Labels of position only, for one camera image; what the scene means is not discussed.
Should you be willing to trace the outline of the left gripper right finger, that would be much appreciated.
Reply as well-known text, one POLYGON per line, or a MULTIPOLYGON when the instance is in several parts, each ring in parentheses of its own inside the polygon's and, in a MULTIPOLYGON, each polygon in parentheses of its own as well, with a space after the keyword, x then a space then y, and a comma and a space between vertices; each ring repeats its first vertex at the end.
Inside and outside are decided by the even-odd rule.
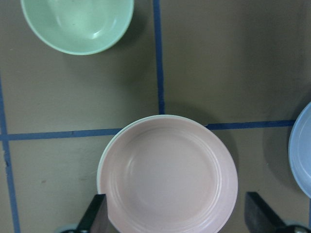
POLYGON ((244 221, 251 233, 302 233, 304 226, 285 223, 257 192, 245 193, 244 221))

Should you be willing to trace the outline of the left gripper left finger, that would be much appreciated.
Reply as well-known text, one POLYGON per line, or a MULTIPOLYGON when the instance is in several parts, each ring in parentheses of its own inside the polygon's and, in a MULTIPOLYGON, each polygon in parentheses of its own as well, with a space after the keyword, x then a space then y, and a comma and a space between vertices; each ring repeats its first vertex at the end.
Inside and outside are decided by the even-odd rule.
POLYGON ((108 219, 108 207, 105 194, 96 194, 81 218, 77 233, 110 233, 112 225, 108 219))

